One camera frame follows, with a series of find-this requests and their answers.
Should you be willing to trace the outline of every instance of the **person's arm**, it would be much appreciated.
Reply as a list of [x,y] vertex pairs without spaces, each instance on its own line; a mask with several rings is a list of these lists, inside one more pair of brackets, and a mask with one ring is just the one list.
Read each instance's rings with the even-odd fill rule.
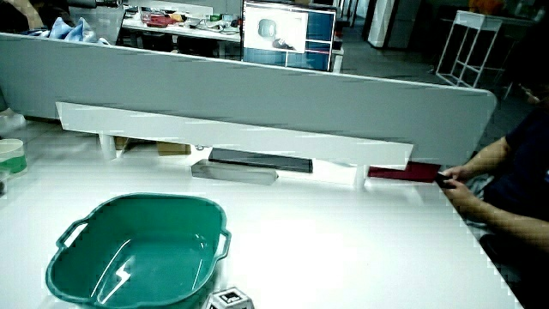
[[499,209],[477,198],[463,183],[453,179],[447,182],[455,189],[444,189],[444,194],[462,216],[472,216],[492,231],[517,239],[549,257],[549,222]]
[[34,8],[34,6],[28,0],[4,0],[4,1],[13,5],[14,8],[20,11],[27,18],[28,27],[30,29],[39,28],[44,25],[44,22],[42,22],[42,19],[38,14],[38,11]]
[[511,147],[505,137],[484,147],[473,159],[465,164],[473,176],[495,171],[506,161],[511,153]]
[[475,176],[495,171],[509,159],[511,147],[505,137],[484,147],[475,157],[462,166],[452,167],[443,172],[456,180],[467,181]]

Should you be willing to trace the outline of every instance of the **white table leg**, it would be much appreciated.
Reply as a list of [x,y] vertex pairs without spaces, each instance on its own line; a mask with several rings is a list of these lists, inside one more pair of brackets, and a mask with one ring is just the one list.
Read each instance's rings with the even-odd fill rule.
[[220,41],[219,42],[219,51],[218,51],[218,54],[219,54],[219,58],[220,59],[225,59],[225,55],[226,55],[226,44],[224,41]]
[[366,166],[363,166],[363,165],[357,166],[357,173],[354,177],[354,187],[358,191],[362,191],[362,190],[365,189],[365,187],[364,187],[365,181],[366,181],[365,168],[366,168]]
[[114,146],[114,136],[107,134],[100,134],[101,151],[103,152],[103,158],[105,160],[112,160],[117,158],[117,150]]
[[343,56],[342,55],[335,55],[334,60],[334,73],[341,73],[341,63],[343,62]]

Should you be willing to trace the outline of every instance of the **green plastic basin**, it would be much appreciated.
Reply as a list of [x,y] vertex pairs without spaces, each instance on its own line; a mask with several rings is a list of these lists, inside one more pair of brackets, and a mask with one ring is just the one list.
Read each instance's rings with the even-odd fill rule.
[[[87,224],[69,246],[76,228]],[[45,280],[61,300],[107,308],[190,301],[225,258],[231,234],[208,199],[151,193],[102,203],[57,241]],[[220,235],[225,237],[216,255]]]

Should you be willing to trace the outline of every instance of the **cup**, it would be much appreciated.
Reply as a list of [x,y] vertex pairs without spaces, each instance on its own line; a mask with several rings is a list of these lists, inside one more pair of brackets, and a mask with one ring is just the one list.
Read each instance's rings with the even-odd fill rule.
[[0,168],[10,173],[19,173],[27,167],[23,141],[18,139],[0,140]]
[[145,24],[151,22],[151,14],[150,9],[141,8],[141,22]]

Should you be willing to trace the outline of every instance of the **computer monitor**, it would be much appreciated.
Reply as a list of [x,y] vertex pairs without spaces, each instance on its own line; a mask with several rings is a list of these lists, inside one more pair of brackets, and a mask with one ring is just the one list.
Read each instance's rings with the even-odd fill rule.
[[336,8],[244,0],[243,61],[329,70]]

